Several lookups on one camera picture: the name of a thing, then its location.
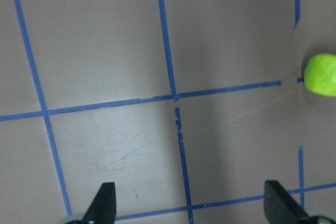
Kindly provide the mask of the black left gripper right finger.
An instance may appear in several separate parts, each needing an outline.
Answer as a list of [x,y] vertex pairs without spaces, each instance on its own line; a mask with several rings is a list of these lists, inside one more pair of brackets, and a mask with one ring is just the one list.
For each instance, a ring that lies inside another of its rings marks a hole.
[[264,215],[271,224],[309,223],[309,215],[277,180],[264,183]]

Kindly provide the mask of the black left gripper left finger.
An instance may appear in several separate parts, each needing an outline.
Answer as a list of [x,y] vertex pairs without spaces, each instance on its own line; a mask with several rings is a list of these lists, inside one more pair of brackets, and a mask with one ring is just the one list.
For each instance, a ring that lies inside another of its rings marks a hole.
[[117,215],[115,183],[103,183],[87,209],[84,223],[114,223]]

